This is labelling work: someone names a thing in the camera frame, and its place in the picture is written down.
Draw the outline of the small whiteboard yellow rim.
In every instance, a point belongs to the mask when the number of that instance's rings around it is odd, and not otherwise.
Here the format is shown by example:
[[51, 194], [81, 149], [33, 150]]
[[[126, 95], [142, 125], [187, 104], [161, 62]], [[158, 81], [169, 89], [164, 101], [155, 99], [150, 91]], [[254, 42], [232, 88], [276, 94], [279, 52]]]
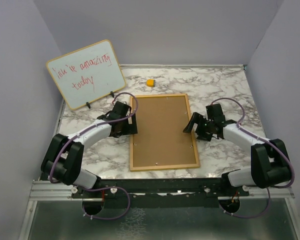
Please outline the small whiteboard yellow rim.
[[71, 110], [115, 93], [127, 84], [107, 39], [51, 59], [46, 68]]

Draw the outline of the yellow picture frame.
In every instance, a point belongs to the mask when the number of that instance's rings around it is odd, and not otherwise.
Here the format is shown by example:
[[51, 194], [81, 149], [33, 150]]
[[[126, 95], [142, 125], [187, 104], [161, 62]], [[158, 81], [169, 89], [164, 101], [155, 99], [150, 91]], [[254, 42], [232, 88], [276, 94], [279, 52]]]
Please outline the yellow picture frame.
[[195, 134], [183, 132], [192, 116], [186, 93], [138, 95], [130, 105], [137, 110], [137, 134], [130, 136], [130, 171], [200, 167]]

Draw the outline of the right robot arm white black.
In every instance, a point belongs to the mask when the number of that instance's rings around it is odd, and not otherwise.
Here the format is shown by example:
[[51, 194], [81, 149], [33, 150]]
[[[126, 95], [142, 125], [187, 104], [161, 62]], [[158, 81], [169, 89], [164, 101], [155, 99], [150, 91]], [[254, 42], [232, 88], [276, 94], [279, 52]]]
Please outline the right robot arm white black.
[[250, 155], [250, 166], [222, 174], [219, 189], [230, 196], [241, 186], [261, 189], [291, 181], [293, 171], [284, 142], [252, 136], [240, 128], [236, 121], [227, 120], [219, 103], [206, 106], [207, 117], [194, 112], [183, 129], [190, 133], [196, 125], [197, 139], [209, 142], [213, 137], [234, 143]]

